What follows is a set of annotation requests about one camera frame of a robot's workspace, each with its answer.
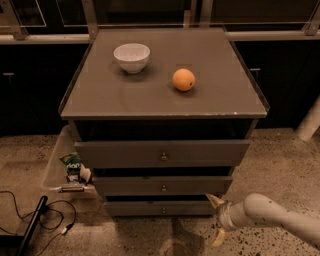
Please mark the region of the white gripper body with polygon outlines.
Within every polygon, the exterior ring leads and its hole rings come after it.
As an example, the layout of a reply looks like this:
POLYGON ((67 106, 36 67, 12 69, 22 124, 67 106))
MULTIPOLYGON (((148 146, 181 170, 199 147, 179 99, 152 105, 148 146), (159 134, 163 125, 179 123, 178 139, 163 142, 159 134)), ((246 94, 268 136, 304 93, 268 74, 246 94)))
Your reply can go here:
POLYGON ((222 229, 225 231, 235 231, 239 229, 236 225, 235 214, 239 209, 238 203, 225 202, 217 208, 217 220, 222 229))

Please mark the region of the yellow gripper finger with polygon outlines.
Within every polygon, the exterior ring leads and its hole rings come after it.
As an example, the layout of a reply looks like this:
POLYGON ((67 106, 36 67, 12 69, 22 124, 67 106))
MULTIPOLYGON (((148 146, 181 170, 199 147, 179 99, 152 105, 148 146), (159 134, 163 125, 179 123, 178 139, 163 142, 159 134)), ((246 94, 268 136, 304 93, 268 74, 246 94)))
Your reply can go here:
POLYGON ((227 204, 227 202, 225 200, 218 198, 215 195, 207 194, 206 197, 208 198, 208 200, 210 201, 210 203, 214 209, 218 209, 222 205, 227 204))
POLYGON ((228 232, 224 228, 219 228, 213 240, 212 246, 217 248, 223 244, 228 236, 228 232))

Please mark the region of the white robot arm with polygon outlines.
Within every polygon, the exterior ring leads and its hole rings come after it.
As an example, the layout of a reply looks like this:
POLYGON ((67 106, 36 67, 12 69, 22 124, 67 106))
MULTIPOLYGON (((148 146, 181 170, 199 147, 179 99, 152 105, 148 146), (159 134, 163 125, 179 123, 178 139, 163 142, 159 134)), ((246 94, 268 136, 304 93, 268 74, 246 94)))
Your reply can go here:
POLYGON ((296 130, 258 130, 233 197, 207 196, 218 224, 215 247, 244 228, 280 228, 313 248, 320 246, 320 105, 314 103, 296 130))

